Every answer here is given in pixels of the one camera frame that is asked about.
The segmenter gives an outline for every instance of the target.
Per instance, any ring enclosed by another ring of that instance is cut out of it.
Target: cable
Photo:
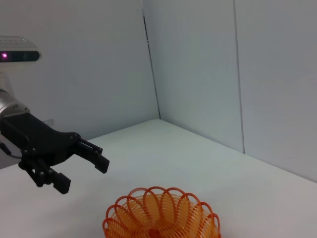
[[[9,150],[9,148],[2,142],[0,141],[0,149],[8,156],[15,158],[15,159],[21,159],[20,156],[15,156],[12,155],[11,151]]]

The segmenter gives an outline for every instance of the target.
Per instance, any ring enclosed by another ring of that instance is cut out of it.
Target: white wall
[[[317,181],[317,1],[236,3],[246,154]]]
[[[232,0],[143,0],[163,120],[243,151]]]
[[[158,118],[139,0],[0,5],[0,35],[24,36],[43,53],[9,74],[16,97],[39,119],[90,139]]]

